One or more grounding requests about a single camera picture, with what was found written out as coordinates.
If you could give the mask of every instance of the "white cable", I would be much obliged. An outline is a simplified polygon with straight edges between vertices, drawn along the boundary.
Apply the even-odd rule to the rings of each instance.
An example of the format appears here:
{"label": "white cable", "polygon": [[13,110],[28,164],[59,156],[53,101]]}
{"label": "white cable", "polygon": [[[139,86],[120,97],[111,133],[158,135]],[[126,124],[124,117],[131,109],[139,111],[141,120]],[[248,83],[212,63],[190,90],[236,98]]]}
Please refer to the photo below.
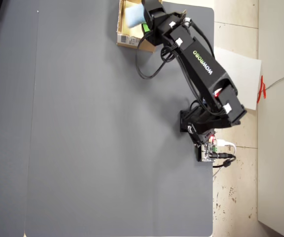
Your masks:
{"label": "white cable", "polygon": [[231,146],[234,147],[234,155],[236,155],[236,145],[232,142],[227,142],[222,139],[216,139],[216,145],[219,147]]}

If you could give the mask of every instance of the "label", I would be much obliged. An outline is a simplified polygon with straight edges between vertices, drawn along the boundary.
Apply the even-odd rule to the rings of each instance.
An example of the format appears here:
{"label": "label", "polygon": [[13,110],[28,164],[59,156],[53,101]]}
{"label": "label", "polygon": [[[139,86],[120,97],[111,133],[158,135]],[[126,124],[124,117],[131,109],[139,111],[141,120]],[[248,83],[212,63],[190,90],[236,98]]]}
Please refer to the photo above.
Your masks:
{"label": "label", "polygon": [[130,36],[118,35],[118,43],[129,44],[132,46],[137,46],[140,39]]}
{"label": "label", "polygon": [[210,66],[202,59],[202,57],[199,55],[199,53],[197,51],[193,51],[193,54],[199,60],[199,62],[202,64],[202,66],[206,69],[206,71],[210,75],[212,75],[213,71],[211,70]]}

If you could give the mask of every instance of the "tiled floor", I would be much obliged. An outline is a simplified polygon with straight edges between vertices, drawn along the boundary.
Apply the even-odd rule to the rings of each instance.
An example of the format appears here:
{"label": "tiled floor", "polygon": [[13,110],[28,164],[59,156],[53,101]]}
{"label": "tiled floor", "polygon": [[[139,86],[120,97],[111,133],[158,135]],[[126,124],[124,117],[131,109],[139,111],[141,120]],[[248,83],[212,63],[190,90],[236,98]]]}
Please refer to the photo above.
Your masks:
{"label": "tiled floor", "polygon": [[[215,46],[258,58],[258,0],[168,1],[214,8]],[[235,143],[238,159],[213,182],[213,237],[280,236],[257,220],[257,111],[216,137]]]}

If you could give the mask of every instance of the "green object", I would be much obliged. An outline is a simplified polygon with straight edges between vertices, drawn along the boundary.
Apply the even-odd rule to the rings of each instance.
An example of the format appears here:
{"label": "green object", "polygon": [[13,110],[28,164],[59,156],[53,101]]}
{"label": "green object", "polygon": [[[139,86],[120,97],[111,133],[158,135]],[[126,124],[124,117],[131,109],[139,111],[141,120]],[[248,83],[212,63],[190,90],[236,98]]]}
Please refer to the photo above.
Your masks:
{"label": "green object", "polygon": [[143,29],[145,33],[151,31],[150,28],[148,28],[148,25],[146,23],[143,24]]}

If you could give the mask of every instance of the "white wall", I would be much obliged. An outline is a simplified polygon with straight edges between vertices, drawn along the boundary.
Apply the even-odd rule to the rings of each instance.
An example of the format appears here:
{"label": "white wall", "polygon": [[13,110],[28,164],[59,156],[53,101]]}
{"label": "white wall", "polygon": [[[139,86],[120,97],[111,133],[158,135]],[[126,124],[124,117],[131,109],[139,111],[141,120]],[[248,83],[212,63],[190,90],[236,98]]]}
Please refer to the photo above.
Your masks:
{"label": "white wall", "polygon": [[[284,77],[284,0],[259,0],[259,59],[267,86]],[[284,81],[258,106],[258,220],[284,235]]]}

